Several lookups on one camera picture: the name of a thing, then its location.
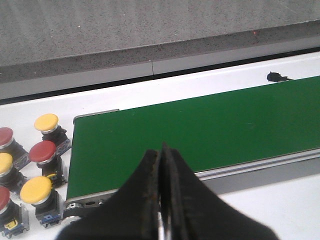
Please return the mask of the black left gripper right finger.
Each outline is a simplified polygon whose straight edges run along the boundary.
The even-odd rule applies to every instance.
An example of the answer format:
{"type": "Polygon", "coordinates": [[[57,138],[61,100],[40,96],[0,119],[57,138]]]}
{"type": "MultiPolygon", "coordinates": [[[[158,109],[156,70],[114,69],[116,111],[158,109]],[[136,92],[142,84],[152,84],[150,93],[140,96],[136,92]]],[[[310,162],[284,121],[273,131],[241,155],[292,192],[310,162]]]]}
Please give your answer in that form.
{"type": "Polygon", "coordinates": [[[159,195],[170,240],[276,240],[273,230],[231,207],[190,169],[177,149],[163,144],[159,195]]]}

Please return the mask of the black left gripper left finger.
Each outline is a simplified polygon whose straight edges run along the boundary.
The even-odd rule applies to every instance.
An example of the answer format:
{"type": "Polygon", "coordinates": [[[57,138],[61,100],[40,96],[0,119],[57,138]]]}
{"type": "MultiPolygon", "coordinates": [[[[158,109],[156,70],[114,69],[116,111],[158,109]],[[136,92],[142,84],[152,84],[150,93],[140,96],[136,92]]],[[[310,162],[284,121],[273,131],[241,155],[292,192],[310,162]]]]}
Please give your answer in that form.
{"type": "Polygon", "coordinates": [[[58,240],[157,240],[159,155],[147,150],[138,167],[102,206],[66,226],[58,240]]]}

